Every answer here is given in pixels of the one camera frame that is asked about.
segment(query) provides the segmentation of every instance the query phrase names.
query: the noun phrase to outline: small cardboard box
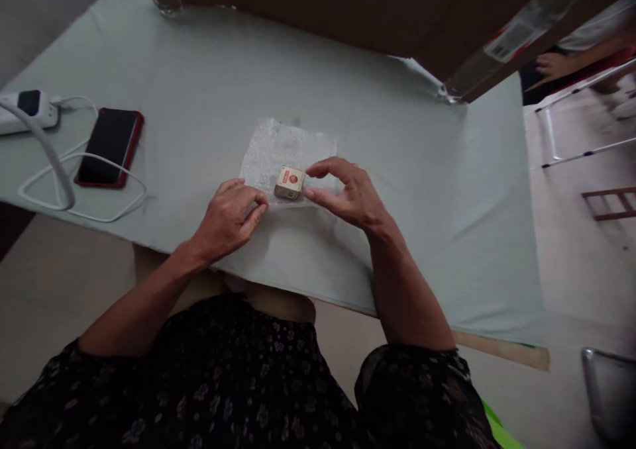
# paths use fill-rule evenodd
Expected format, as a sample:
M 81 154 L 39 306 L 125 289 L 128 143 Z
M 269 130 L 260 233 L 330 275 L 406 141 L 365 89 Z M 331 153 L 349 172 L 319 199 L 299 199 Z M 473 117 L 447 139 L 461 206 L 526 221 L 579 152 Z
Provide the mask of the small cardboard box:
M 285 199 L 296 200 L 303 190 L 305 173 L 299 170 L 283 166 L 278 175 L 278 181 L 274 188 L 274 194 Z

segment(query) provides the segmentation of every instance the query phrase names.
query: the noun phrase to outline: bubble wrap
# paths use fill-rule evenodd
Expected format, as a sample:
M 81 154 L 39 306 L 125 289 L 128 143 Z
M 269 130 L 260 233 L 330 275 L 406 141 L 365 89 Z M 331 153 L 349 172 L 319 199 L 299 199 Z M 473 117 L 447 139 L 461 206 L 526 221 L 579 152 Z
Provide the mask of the bubble wrap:
M 274 195 L 278 174 L 283 166 L 300 171 L 316 161 L 335 156 L 336 139 L 322 133 L 286 126 L 273 118 L 258 121 L 250 146 L 247 148 L 239 177 L 245 184 L 260 189 L 270 200 L 271 208 L 305 207 L 315 205 L 301 194 L 295 201 Z M 340 186 L 331 175 L 323 179 L 307 176 L 303 188 L 320 187 L 338 193 Z

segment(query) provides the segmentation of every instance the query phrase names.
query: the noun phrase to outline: person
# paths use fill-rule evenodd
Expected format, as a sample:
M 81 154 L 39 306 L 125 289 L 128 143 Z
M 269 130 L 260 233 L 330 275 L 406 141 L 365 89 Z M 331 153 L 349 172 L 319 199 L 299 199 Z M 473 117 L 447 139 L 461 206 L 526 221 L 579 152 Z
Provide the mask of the person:
M 627 63 L 636 54 L 636 0 L 618 0 L 585 22 L 556 46 L 519 70 L 523 106 L 608 68 Z M 636 66 L 607 78 L 592 89 L 619 91 L 618 81 Z
M 388 344 L 362 365 L 357 409 L 311 322 L 261 313 L 237 293 L 166 321 L 193 276 L 245 245 L 267 210 L 265 194 L 231 179 L 192 238 L 47 363 L 0 424 L 0 446 L 499 447 L 468 364 L 369 175 L 338 157 L 307 174 L 344 183 L 339 196 L 305 195 L 361 228 L 370 245 Z

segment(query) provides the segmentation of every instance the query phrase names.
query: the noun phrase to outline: cardboard box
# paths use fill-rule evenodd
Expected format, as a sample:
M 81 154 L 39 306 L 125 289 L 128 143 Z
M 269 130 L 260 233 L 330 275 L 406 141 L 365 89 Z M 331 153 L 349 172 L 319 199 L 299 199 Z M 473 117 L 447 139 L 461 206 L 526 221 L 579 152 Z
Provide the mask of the cardboard box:
M 300 196 L 304 182 L 305 173 L 289 166 L 283 166 L 278 175 L 274 195 L 294 201 Z
M 446 81 L 530 0 L 183 0 L 236 7 L 387 55 L 415 58 Z M 579 0 L 553 30 L 464 98 L 471 102 L 616 0 Z

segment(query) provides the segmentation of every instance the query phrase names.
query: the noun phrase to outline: phone screen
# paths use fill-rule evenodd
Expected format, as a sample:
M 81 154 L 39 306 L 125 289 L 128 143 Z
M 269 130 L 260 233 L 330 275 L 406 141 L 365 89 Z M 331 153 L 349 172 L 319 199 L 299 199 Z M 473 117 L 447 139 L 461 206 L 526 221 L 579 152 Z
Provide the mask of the phone screen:
M 135 111 L 103 109 L 99 112 L 86 152 L 97 154 L 120 166 L 130 152 L 133 132 L 139 119 Z M 79 166 L 78 181 L 94 184 L 116 184 L 122 171 L 104 161 L 84 156 Z

